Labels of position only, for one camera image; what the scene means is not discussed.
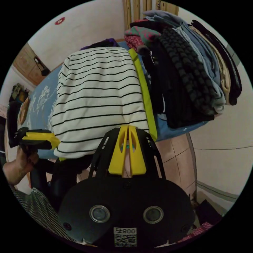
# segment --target blue bedsheet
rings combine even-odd
[[[125,41],[119,42],[119,45],[123,48],[129,49]],[[139,59],[142,64],[144,74],[146,75],[147,72],[140,56]],[[29,129],[49,129],[52,131],[50,120],[56,102],[56,87],[60,69],[61,66],[51,72],[32,93],[26,120],[22,125],[23,127],[28,127]],[[200,126],[203,126],[207,122],[201,122],[193,126],[178,129],[171,129],[167,126],[166,121],[161,120],[157,117],[157,115],[155,115],[155,123],[158,133],[157,141],[161,141],[188,133]],[[53,150],[39,150],[38,154],[40,158],[57,158],[54,156]]]

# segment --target human hand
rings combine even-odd
[[[29,157],[24,153],[21,147],[18,147],[16,160],[8,162],[3,166],[3,172],[10,185],[17,185],[22,178],[33,170],[34,164],[38,162],[37,152],[32,153]]]
[[[27,157],[23,149],[20,146],[18,146],[16,156],[16,167],[20,172],[24,173],[31,172],[33,170],[34,164],[36,164],[38,160],[39,156],[37,151],[33,152],[29,157]]]

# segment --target camera lens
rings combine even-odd
[[[90,217],[95,222],[104,223],[109,220],[110,212],[105,206],[96,205],[90,209]]]
[[[149,224],[155,224],[163,218],[163,210],[158,206],[150,206],[143,213],[143,219]]]

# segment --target wooden door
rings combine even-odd
[[[28,43],[21,49],[15,60],[13,66],[20,72],[26,79],[32,82],[35,86],[45,78],[41,75],[41,69],[37,66],[34,57],[37,57]]]

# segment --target green fabric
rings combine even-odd
[[[127,36],[140,36],[141,40],[146,46],[149,46],[156,37],[161,34],[155,30],[151,30],[145,27],[133,26],[131,29],[125,31]]]

